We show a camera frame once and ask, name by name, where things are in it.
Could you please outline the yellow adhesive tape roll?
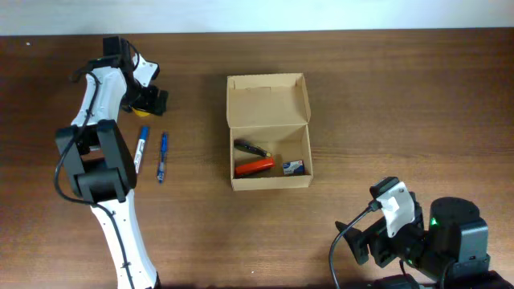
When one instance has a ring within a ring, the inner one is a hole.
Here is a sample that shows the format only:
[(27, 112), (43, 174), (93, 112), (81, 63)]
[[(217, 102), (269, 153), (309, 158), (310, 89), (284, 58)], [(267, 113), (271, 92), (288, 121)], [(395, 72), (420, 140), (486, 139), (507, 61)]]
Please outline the yellow adhesive tape roll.
[(146, 111), (142, 111), (142, 110), (139, 110), (139, 109), (135, 109), (133, 108), (133, 112), (139, 116), (139, 117), (147, 117), (147, 116), (150, 116), (151, 113), (150, 112), (146, 112)]

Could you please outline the black yellow correction tape dispenser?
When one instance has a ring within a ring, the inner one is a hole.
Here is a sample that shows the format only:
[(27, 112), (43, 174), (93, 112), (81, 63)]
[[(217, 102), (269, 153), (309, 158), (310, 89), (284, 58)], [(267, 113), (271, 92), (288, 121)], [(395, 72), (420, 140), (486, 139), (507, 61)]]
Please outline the black yellow correction tape dispenser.
[(269, 153), (267, 150), (262, 149), (258, 145), (252, 144), (247, 140), (234, 140), (234, 147), (245, 153), (250, 153), (261, 157), (271, 157), (271, 153)]

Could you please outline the white blue staples box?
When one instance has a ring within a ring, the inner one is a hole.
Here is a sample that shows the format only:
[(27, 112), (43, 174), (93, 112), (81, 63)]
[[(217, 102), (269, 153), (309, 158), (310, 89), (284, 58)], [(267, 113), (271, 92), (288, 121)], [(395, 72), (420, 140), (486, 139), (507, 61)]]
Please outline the white blue staples box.
[(285, 176), (305, 174), (304, 162), (302, 160), (284, 162), (282, 168)]

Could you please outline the brown cardboard box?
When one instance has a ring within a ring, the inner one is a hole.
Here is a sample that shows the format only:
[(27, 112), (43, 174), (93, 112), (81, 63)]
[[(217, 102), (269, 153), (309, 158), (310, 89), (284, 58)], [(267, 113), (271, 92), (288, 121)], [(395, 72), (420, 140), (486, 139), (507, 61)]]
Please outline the brown cardboard box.
[[(230, 132), (230, 183), (234, 191), (296, 189), (314, 177), (309, 136), (311, 108), (304, 75), (232, 75), (226, 79), (226, 122)], [(245, 177), (235, 167), (261, 159), (234, 147), (243, 139), (271, 153), (275, 167)], [(285, 176), (282, 164), (302, 160), (305, 174)]]

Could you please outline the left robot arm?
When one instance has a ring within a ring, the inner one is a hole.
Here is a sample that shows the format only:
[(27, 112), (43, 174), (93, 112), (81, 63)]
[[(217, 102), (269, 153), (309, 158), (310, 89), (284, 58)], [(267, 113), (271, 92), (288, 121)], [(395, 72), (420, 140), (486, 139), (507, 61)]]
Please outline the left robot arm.
[(87, 81), (79, 112), (59, 129), (57, 194), (90, 207), (114, 263), (119, 288), (159, 288), (161, 280), (141, 235), (135, 210), (137, 169), (117, 124), (120, 112), (161, 116), (168, 93), (153, 84), (160, 67), (127, 39), (103, 39), (103, 54), (72, 74)]

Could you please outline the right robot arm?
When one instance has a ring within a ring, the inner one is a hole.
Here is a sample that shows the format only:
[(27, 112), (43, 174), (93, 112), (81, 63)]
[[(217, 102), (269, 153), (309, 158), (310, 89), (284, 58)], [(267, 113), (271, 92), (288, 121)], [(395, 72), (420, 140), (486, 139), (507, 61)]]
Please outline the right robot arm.
[(384, 218), (363, 231), (342, 222), (336, 228), (344, 234), (357, 264), (374, 258), (384, 268), (399, 259), (440, 288), (460, 285), (489, 271), (488, 225), (473, 202), (459, 197), (433, 201), (427, 226), (422, 207), (415, 201), (414, 220), (391, 238)]

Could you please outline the blue white marker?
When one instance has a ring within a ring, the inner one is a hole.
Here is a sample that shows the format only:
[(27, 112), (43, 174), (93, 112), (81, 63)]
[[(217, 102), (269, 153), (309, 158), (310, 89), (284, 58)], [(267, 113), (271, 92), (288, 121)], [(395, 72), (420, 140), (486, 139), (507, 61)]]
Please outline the blue white marker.
[(138, 138), (136, 152), (135, 152), (135, 156), (134, 156), (134, 160), (133, 160), (136, 174), (138, 174), (140, 171), (141, 162), (142, 162), (142, 159), (144, 156), (144, 151), (145, 151), (145, 144), (148, 139), (148, 136), (149, 136), (149, 127), (143, 126), (141, 128), (141, 132), (140, 132), (140, 135)]

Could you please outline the blue ballpoint pen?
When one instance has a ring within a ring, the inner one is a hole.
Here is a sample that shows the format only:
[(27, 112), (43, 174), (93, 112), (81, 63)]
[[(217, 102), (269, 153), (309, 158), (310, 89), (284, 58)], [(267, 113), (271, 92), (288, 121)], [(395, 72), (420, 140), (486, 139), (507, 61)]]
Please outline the blue ballpoint pen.
[(165, 178), (165, 160), (168, 151), (168, 133), (163, 132), (161, 135), (161, 146), (159, 152), (159, 164), (157, 168), (157, 181), (161, 184)]

